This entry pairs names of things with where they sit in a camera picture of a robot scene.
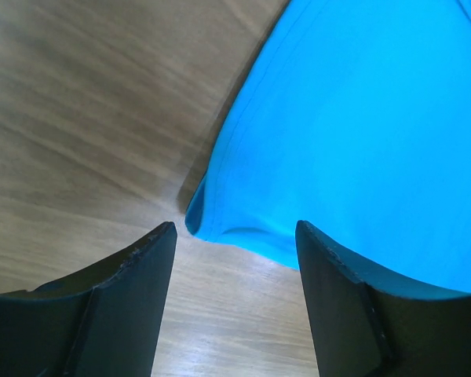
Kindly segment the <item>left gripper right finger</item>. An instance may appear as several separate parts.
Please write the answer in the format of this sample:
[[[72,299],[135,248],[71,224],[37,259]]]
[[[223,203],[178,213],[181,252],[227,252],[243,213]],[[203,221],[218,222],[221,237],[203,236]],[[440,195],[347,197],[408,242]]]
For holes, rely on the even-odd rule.
[[[471,376],[471,294],[412,279],[295,230],[322,376]]]

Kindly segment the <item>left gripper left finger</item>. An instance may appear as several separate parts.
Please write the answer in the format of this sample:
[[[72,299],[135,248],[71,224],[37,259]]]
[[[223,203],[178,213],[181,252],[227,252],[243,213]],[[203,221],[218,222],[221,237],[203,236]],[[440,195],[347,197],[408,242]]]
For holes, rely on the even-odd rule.
[[[75,273],[0,294],[0,376],[150,375],[176,243],[167,221]]]

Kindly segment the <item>teal t shirt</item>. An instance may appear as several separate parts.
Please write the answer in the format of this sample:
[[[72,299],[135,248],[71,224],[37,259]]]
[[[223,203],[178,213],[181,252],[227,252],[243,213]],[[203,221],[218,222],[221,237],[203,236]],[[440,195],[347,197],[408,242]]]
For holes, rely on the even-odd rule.
[[[471,1],[292,1],[185,215],[298,267],[295,226],[471,293]]]

